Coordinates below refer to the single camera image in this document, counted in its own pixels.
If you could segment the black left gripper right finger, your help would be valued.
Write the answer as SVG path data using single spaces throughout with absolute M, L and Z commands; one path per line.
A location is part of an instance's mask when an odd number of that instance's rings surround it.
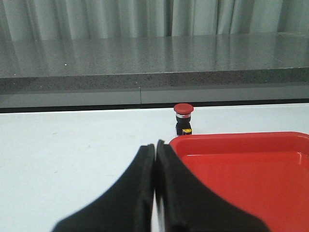
M 227 202 L 199 181 L 170 145 L 156 149 L 156 183 L 160 229 L 164 232 L 267 232 L 256 216 Z

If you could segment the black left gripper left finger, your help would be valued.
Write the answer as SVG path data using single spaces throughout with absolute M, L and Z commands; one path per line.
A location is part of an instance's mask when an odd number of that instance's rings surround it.
M 55 232 L 149 232 L 155 147 L 143 145 L 119 179 L 95 201 L 58 222 Z

